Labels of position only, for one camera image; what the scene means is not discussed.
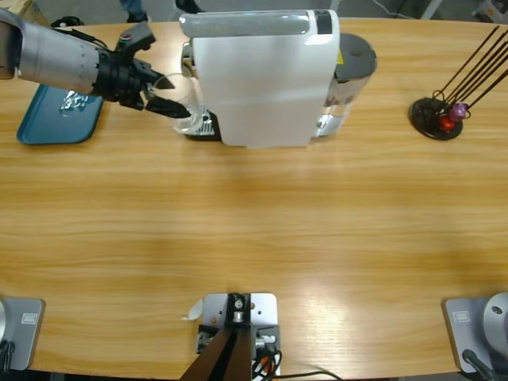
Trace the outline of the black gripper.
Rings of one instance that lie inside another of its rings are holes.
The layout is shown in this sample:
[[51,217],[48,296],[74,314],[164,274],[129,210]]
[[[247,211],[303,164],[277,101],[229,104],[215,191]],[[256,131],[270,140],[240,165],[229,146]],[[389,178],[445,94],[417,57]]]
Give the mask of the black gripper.
[[[116,102],[135,110],[143,110],[141,92],[150,84],[156,89],[172,90],[173,83],[152,66],[139,59],[121,62],[116,52],[98,49],[97,78],[93,83],[93,96]],[[169,118],[188,118],[187,108],[171,99],[151,97],[145,109]]]

